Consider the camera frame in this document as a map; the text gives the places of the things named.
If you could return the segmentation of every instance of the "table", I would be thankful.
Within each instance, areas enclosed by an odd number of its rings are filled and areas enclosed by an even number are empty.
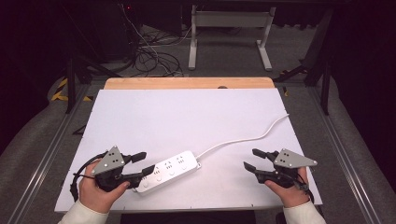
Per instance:
[[[279,92],[267,77],[111,78],[96,98],[55,211],[66,212],[73,204],[69,193],[72,173],[113,145],[123,154],[147,151],[145,160],[124,167],[124,174],[135,173],[184,150],[196,156],[221,142],[257,137],[284,114]],[[277,196],[258,184],[256,177],[243,167],[246,161],[258,169],[274,169],[271,162],[252,155],[254,147],[271,152],[284,147],[303,154],[286,118],[261,140],[221,147],[203,156],[199,160],[201,169],[169,186],[144,196],[128,190],[114,203],[111,212],[281,206]],[[321,204],[310,173],[308,178],[316,203]]]

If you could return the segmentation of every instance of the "power strip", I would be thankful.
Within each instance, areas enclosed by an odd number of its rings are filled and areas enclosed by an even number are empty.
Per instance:
[[[201,164],[190,151],[184,151],[174,157],[155,164],[154,172],[143,177],[138,188],[133,191],[146,194],[166,186],[184,175],[195,172]]]

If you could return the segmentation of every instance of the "white board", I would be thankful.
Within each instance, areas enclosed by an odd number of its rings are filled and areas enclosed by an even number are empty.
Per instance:
[[[74,203],[69,192],[73,173],[115,145],[124,155],[148,153],[145,160],[124,166],[127,175],[185,150],[198,156],[219,143],[261,136],[285,114],[277,89],[100,91],[55,211],[66,212]],[[219,147],[205,154],[199,160],[201,169],[164,188],[145,196],[127,190],[111,211],[280,206],[279,198],[244,168],[246,161],[261,170],[274,170],[270,161],[252,154],[253,148],[266,152],[287,148],[304,155],[289,118],[285,118],[261,140]],[[309,170],[308,179],[316,204],[322,204]]]

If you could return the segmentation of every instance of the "human hand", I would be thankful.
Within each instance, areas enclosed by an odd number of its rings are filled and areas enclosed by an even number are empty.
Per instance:
[[[298,174],[300,175],[298,178],[300,181],[304,181],[308,184],[308,177],[306,175],[306,167],[301,167],[298,169]],[[307,203],[309,201],[309,196],[300,189],[297,189],[295,186],[292,186],[288,189],[280,187],[278,184],[271,180],[267,180],[264,183],[268,188],[270,188],[277,196],[279,196],[280,200],[282,200],[283,206],[285,208],[291,208],[303,203]]]
[[[99,161],[94,161],[85,168],[85,175],[92,176],[92,170]],[[128,181],[120,184],[116,189],[106,192],[99,189],[94,179],[82,178],[79,182],[79,201],[91,210],[106,214],[110,211],[111,205],[128,189]]]

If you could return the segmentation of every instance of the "metal rail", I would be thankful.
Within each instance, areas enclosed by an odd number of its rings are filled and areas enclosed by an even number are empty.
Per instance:
[[[7,224],[18,224],[22,223],[24,216],[26,215],[29,207],[31,206],[35,196],[37,195],[41,184],[44,181],[44,178],[47,175],[50,166],[52,165],[53,160],[59,150],[59,147],[64,139],[64,133],[76,114],[79,104],[82,102],[84,96],[88,91],[89,85],[83,85],[82,88],[78,91],[78,100],[77,104],[73,107],[69,114],[64,115],[64,119],[62,120],[61,125],[59,126],[56,134],[52,138],[51,143],[43,156],[43,159],[38,164],[36,170],[34,171],[32,178],[25,190],[22,194],[20,201],[18,202],[14,212],[8,220]]]
[[[334,129],[331,118],[324,114],[320,106],[320,97],[318,95],[318,92],[315,90],[315,87],[308,87],[308,92],[315,101],[315,105],[332,140],[332,148],[334,150],[335,156],[337,157],[341,168],[346,175],[346,180],[349,183],[353,194],[355,195],[355,198],[359,204],[359,207],[361,208],[364,218],[366,219],[367,223],[382,223],[366,193],[366,190],[361,183],[359,175],[356,173],[355,168],[353,167],[352,162],[347,155],[346,149],[344,148],[340,138],[338,137],[337,132]]]

